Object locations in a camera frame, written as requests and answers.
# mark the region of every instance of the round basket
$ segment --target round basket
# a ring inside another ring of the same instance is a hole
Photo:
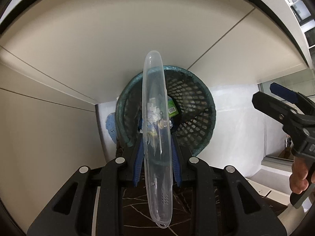
[[[179,114],[173,117],[171,133],[179,145],[199,154],[212,137],[215,126],[215,104],[207,86],[193,73],[175,66],[164,66],[167,95]],[[135,144],[142,120],[142,77],[136,75],[121,93],[115,112],[116,129],[122,147]]]

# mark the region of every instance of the black clamp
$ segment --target black clamp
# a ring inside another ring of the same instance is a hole
[[[294,144],[292,154],[305,158],[307,163],[312,164],[309,166],[307,190],[299,195],[292,193],[290,196],[291,204],[299,208],[315,188],[315,184],[311,183],[311,176],[315,171],[315,103],[303,94],[277,83],[270,85],[270,91],[295,104],[304,113],[298,113],[296,109],[265,93],[257,92],[253,95],[252,103],[257,110],[283,124],[283,131],[290,135]]]
[[[122,157],[91,170],[83,166],[56,193],[30,226],[27,236],[86,236],[92,233],[97,187],[100,187],[96,236],[123,236],[122,187],[135,187],[140,176],[142,136]],[[191,236],[285,236],[276,215],[233,167],[210,167],[179,146],[172,135],[173,173],[182,187],[192,187]],[[216,202],[220,202],[218,221]]]

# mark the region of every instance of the hand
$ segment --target hand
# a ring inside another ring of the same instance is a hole
[[[292,164],[292,175],[290,176],[290,188],[295,194],[300,194],[308,188],[308,167],[305,159],[294,157]],[[315,172],[312,175],[311,182],[315,183]]]

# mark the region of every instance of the white wall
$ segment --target white wall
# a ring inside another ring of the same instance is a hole
[[[243,0],[42,0],[0,44],[40,72],[106,102],[143,69],[149,51],[158,50],[165,64],[188,68],[252,8]]]
[[[216,124],[209,145],[198,155],[210,166],[233,165],[246,177],[254,175],[264,158],[263,114],[252,103],[257,85],[212,87]]]
[[[251,176],[250,179],[273,188],[285,194],[291,194],[289,178],[291,172],[281,171],[273,168],[263,166],[255,175]]]
[[[26,232],[82,165],[105,165],[94,106],[0,65],[0,197]]]
[[[97,104],[96,100],[93,100],[86,95],[74,90],[67,85],[56,81],[49,75],[43,74],[42,72],[38,71],[36,68],[32,67],[31,65],[27,64],[25,61],[19,59],[17,56],[14,56],[9,51],[5,50],[0,46],[0,63],[5,65],[16,72],[19,72],[22,75],[27,76],[28,78],[35,80],[39,83],[47,85],[55,90],[59,90],[60,92],[66,93],[76,99],[80,99],[82,101]]]
[[[282,124],[275,119],[264,115],[266,155],[278,157],[285,148],[285,138],[287,134],[282,129]]]

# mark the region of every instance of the plastic case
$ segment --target plastic case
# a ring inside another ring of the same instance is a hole
[[[146,192],[152,220],[169,226],[173,212],[173,173],[167,92],[162,58],[145,58],[142,82],[143,146]]]

